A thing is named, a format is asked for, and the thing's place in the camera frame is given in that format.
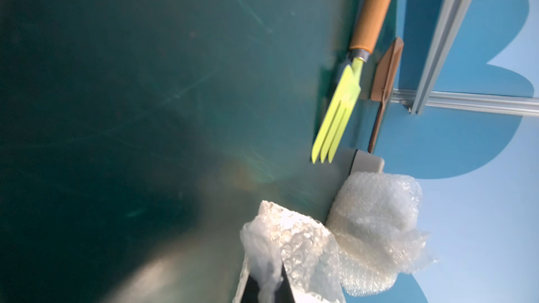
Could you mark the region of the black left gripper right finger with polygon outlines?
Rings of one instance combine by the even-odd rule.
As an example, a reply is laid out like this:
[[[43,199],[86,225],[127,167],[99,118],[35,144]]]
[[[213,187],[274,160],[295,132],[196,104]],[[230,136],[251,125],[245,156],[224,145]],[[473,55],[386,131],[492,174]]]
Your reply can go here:
[[[282,265],[282,282],[277,289],[277,303],[295,303],[293,292],[286,275],[286,268]]]

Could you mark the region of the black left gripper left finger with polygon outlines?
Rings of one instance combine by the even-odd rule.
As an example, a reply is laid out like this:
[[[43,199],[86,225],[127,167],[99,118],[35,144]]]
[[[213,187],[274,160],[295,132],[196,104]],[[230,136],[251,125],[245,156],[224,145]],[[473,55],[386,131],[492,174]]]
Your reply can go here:
[[[260,303],[258,297],[260,292],[261,289],[257,280],[255,280],[251,275],[248,275],[246,284],[244,286],[244,291],[241,295],[240,303]]]

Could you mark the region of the white tape dispenser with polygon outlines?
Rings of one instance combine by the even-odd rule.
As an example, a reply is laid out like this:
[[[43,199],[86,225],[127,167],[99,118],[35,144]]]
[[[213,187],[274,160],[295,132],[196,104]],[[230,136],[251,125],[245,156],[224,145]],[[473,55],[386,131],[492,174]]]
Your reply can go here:
[[[352,161],[350,175],[354,173],[382,173],[385,160],[367,151],[357,150]]]

